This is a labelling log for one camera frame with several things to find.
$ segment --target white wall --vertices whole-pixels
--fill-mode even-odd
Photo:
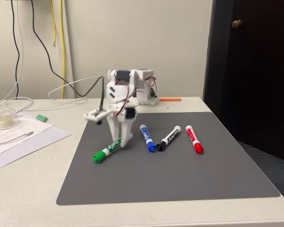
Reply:
[[[50,53],[53,68],[61,74],[61,49],[58,47],[59,43],[56,48],[52,46],[52,21],[49,2],[47,0],[34,0],[34,5],[35,30]],[[18,14],[24,43],[24,64],[19,81],[19,96],[47,98],[47,93],[61,86],[62,83],[51,73],[46,53],[33,33],[32,7],[29,0],[18,1]],[[15,31],[20,48],[17,26]],[[12,35],[11,4],[9,0],[0,0],[0,99],[7,95],[15,84],[16,61],[17,51]]]
[[[58,25],[58,0],[53,2]],[[53,48],[48,1],[34,0],[34,4],[36,31],[61,75],[59,27]],[[155,70],[158,95],[202,97],[212,0],[66,0],[66,7],[74,79],[106,75],[109,69],[150,68]],[[19,94],[47,98],[62,82],[51,73],[33,34],[30,1],[20,0],[18,8],[25,48]],[[10,1],[0,0],[0,99],[15,81],[11,19]],[[76,88],[83,93],[91,83]],[[100,85],[89,97],[99,96]]]

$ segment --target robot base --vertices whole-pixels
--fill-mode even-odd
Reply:
[[[136,106],[138,105],[156,105],[159,102],[159,97],[149,98],[147,102],[140,102],[135,97],[130,97],[128,101]]]

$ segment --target table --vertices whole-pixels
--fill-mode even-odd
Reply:
[[[34,100],[31,108],[70,100]],[[16,101],[14,108],[25,106]],[[25,112],[48,117],[71,136],[36,151],[0,169],[0,227],[104,227],[104,226],[194,226],[194,227],[284,227],[284,197],[141,202],[58,206],[56,199],[86,125],[83,114],[97,108],[99,99],[56,107],[59,110]],[[0,111],[5,110],[0,104]],[[140,113],[210,112],[198,97],[181,102],[139,106]]]

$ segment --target dark door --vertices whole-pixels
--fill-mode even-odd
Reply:
[[[284,159],[284,0],[235,0],[232,21],[219,118]]]

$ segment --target gray carpet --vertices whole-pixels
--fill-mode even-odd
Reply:
[[[238,143],[284,196],[284,160],[240,141]]]

